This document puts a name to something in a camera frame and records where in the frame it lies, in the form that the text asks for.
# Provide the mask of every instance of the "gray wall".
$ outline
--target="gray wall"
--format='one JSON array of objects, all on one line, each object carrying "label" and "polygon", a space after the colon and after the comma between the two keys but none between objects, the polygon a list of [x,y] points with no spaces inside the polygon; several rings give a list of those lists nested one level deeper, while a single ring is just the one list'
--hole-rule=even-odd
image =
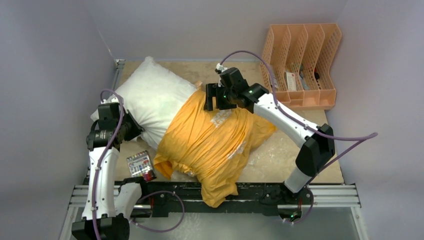
[{"label": "gray wall", "polygon": [[423,14],[419,0],[349,0],[338,19],[337,100],[327,116],[341,136],[379,132],[340,162],[373,240],[424,239]]},{"label": "gray wall", "polygon": [[58,239],[113,67],[81,0],[0,2],[0,239]]},{"label": "gray wall", "polygon": [[335,22],[346,1],[87,0],[87,5],[116,59],[221,60],[240,49],[261,53],[269,24]]}]

